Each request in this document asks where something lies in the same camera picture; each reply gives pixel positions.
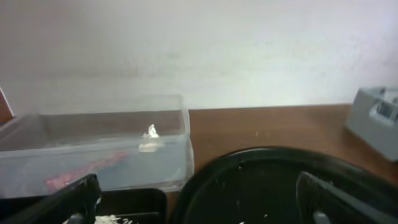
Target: white wall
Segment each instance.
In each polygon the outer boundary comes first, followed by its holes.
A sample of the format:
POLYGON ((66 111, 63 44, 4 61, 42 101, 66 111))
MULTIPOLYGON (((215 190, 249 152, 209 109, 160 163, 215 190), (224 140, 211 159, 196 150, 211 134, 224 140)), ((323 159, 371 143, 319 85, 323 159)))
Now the white wall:
POLYGON ((398 85, 396 0, 2 0, 16 114, 180 93, 189 108, 352 102, 398 85))

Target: black plastic tray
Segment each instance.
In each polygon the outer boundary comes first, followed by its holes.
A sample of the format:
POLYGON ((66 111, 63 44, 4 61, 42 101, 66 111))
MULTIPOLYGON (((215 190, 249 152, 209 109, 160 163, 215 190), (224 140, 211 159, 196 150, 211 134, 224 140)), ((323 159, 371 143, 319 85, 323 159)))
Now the black plastic tray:
POLYGON ((386 214, 398 214, 398 190, 360 168, 324 154, 263 147, 222 156, 197 172, 169 223, 300 223, 296 183, 302 171, 386 214))
MULTIPOLYGON (((44 196, 0 199, 0 220, 38 202, 44 196)), ((97 215, 115 215, 133 224, 164 224, 167 200, 157 189, 117 190, 101 194, 97 215)))

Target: white crumbs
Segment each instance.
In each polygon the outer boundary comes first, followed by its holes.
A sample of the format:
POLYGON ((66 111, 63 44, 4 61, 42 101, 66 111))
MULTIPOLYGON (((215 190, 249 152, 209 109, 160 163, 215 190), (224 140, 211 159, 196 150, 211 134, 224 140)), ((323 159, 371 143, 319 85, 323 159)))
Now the white crumbs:
POLYGON ((119 219, 114 215, 95 216, 95 224, 117 224, 119 219))
POLYGON ((123 224, 131 224, 132 220, 129 220, 128 218, 123 218, 123 224))
POLYGON ((148 133, 144 133, 142 135, 143 138, 159 138, 159 135, 156 133, 155 125, 151 124, 148 128, 148 133))
POLYGON ((148 132, 144 133, 142 137, 146 140, 146 143, 140 144, 138 149, 140 152, 155 152, 158 148, 164 146, 162 142, 158 141, 148 141, 148 139, 157 139, 160 136, 157 134, 155 125, 151 124, 148 128, 148 132))

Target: plastic box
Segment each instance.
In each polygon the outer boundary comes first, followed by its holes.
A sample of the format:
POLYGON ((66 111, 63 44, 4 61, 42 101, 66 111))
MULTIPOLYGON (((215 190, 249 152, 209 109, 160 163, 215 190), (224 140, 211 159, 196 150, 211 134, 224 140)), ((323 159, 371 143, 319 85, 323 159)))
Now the plastic box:
POLYGON ((179 190, 193 174, 180 96, 65 103, 0 128, 0 198, 46 195, 87 173, 102 190, 179 190), (144 138, 154 124, 159 138, 144 138))

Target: wooden table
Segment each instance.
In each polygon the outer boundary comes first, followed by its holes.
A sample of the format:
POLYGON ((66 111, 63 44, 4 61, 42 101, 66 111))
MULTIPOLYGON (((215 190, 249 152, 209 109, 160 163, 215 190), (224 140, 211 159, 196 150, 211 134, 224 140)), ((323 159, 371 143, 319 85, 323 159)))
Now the wooden table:
MULTIPOLYGON (((343 159, 398 186, 398 165, 344 128, 350 105, 191 110, 195 171, 213 159, 253 146, 288 146, 343 159)), ((170 193, 168 211, 178 193, 170 193)))

